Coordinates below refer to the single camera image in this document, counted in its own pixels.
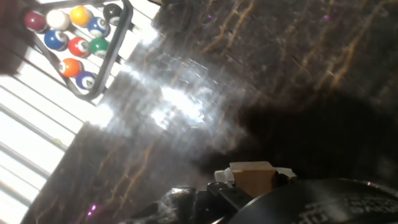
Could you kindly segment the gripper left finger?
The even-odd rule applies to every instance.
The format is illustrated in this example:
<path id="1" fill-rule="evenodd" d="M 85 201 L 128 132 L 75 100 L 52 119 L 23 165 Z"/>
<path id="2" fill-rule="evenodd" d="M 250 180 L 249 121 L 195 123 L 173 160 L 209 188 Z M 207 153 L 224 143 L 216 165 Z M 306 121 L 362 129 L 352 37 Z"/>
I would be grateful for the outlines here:
<path id="1" fill-rule="evenodd" d="M 198 191 L 195 199 L 196 223 L 228 223 L 252 197 L 235 186 L 232 169 L 227 168 L 215 171 L 215 181 Z"/>

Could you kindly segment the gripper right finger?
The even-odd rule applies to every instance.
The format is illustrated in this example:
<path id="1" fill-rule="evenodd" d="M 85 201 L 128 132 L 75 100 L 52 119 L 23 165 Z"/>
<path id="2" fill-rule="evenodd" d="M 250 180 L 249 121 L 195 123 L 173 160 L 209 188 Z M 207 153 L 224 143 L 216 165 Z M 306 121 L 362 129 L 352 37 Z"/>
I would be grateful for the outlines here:
<path id="1" fill-rule="evenodd" d="M 275 168 L 275 186 L 291 184 L 297 181 L 297 175 L 290 168 L 276 167 Z"/>

